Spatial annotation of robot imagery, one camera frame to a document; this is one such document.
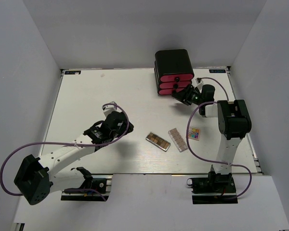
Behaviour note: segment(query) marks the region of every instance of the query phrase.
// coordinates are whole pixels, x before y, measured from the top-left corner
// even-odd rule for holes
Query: red and black box
[[[185,49],[156,52],[154,66],[159,95],[171,95],[192,83],[194,72]]]

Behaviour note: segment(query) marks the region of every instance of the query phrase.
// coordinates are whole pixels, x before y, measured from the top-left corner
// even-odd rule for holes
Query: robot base
[[[192,199],[194,205],[203,204],[237,204],[237,198],[230,199],[236,195],[236,186],[233,178],[226,185],[212,187],[208,177],[191,178],[193,188]]]

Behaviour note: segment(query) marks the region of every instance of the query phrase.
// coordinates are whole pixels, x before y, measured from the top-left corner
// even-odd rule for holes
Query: gray wall
[[[289,221],[289,0],[268,0],[232,67],[247,101],[256,153]]]
[[[265,0],[24,0],[60,68],[153,67],[186,48],[193,66],[231,65]]]
[[[21,0],[0,0],[0,166],[22,144],[40,141],[56,94],[60,71]],[[13,179],[26,149],[8,163],[4,181]],[[0,187],[0,231],[10,230],[18,197]]]

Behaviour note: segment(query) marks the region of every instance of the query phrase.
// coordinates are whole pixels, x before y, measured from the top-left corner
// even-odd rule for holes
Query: white table
[[[208,69],[194,69],[194,72],[195,78],[216,78],[227,90],[230,100],[234,100],[227,74],[210,74]],[[215,86],[215,100],[226,99],[214,81],[205,79],[204,83]],[[199,174],[209,171],[210,163],[198,160],[189,151],[180,153],[168,135],[169,130],[177,128],[185,136],[188,118],[196,106],[186,106],[170,96],[158,96],[153,68],[82,70],[80,75],[64,75],[46,141],[73,141],[93,123],[105,119],[101,106],[111,101],[126,111],[134,131],[119,142],[82,158],[73,164],[74,167],[84,167],[94,174]],[[221,137],[217,119],[202,118],[197,113],[191,125],[201,129],[200,141],[190,141],[192,148],[200,156],[214,160]],[[149,132],[170,141],[169,150],[164,152],[146,141]],[[56,148],[45,146],[42,154]],[[247,139],[239,145],[234,163],[257,172]],[[234,167],[233,172],[246,171]]]

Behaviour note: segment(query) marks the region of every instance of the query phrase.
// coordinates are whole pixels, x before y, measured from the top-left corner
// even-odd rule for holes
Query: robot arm
[[[200,105],[204,102],[214,101],[215,88],[211,85],[203,85],[200,81],[198,86],[188,85],[180,92],[173,92],[172,96],[186,105],[195,103]],[[236,150],[242,139],[251,130],[251,120],[244,100],[234,102],[218,101],[208,104],[199,109],[203,117],[217,117],[221,142],[216,161],[232,163]],[[191,179],[193,193],[215,193],[220,190],[228,192],[228,186],[234,185],[231,165],[214,163],[207,178]]]
[[[33,155],[24,158],[14,183],[30,205],[41,202],[49,193],[55,191],[92,186],[91,174],[84,168],[75,166],[69,172],[61,170],[106,146],[93,147],[86,144],[109,143],[124,133],[127,128],[125,115],[117,112],[115,106],[108,105],[103,110],[105,121],[98,121],[85,130],[73,141],[74,146],[63,146],[37,158]],[[130,123],[126,134],[132,131],[133,125]]]

